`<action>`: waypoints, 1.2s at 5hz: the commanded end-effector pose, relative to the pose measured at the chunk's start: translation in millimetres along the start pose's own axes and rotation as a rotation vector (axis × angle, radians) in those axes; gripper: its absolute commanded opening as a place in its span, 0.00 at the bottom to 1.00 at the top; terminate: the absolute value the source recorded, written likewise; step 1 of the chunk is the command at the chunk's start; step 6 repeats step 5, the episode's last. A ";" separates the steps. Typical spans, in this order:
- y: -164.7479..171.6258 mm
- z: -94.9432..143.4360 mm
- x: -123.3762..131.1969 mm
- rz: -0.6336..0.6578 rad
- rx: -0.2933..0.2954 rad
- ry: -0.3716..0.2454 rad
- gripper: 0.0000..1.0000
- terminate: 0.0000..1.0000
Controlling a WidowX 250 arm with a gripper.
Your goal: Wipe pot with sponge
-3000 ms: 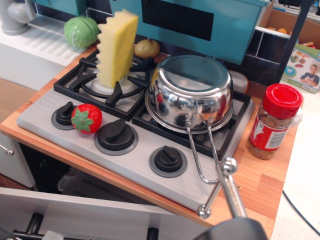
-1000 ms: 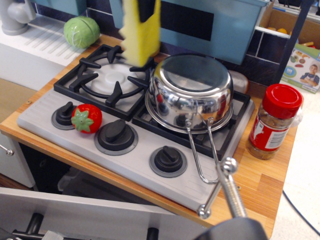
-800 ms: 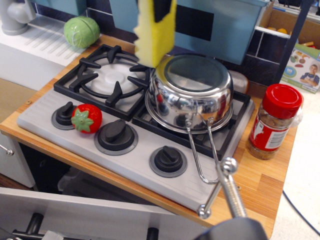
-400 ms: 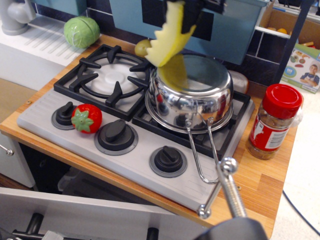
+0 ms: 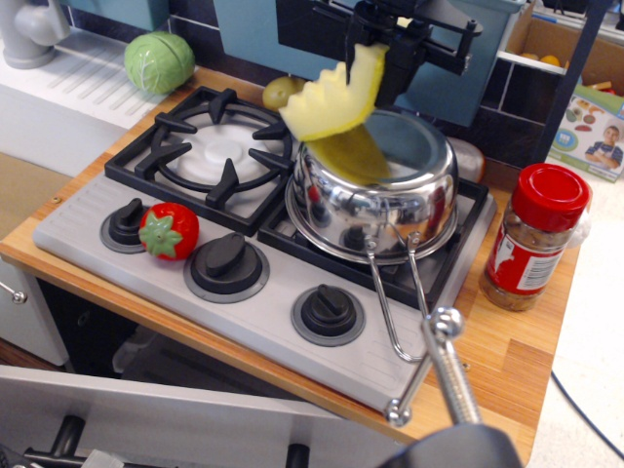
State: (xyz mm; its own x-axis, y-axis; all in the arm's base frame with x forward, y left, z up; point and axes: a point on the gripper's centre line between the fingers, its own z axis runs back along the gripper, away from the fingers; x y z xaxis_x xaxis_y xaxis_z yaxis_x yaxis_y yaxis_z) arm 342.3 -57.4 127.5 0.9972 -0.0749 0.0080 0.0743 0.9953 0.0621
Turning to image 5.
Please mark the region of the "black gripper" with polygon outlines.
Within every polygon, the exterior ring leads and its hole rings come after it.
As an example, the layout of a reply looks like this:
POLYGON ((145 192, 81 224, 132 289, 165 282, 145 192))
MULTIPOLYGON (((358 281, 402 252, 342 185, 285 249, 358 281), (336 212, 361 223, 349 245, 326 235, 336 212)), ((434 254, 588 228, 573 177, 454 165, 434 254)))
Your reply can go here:
POLYGON ((473 40, 483 27, 448 1, 359 1, 345 10, 315 1, 313 11, 344 26, 346 83, 356 45, 389 47, 384 58, 376 107, 387 107, 409 87, 420 66, 429 62, 456 75, 470 60, 473 40))

